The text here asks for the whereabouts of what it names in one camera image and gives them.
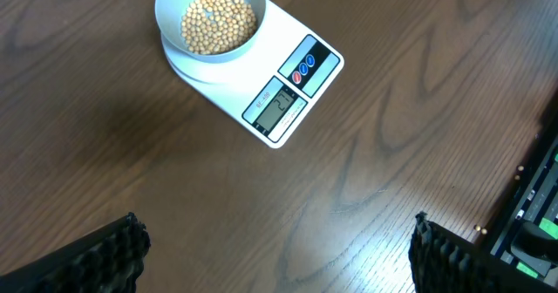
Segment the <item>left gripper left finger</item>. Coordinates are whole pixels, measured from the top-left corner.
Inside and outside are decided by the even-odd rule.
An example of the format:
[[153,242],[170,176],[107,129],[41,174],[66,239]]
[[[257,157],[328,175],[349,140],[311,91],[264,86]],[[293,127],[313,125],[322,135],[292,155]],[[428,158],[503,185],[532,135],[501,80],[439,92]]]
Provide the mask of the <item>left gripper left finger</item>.
[[134,293],[151,247],[133,213],[1,276],[1,291]]

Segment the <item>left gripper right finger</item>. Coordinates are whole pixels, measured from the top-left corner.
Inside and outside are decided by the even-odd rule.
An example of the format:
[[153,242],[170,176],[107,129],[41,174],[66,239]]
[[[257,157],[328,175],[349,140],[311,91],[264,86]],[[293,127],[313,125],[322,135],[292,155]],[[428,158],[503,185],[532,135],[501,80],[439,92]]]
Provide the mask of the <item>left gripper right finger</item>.
[[417,293],[557,293],[429,221],[425,212],[415,219],[409,261]]

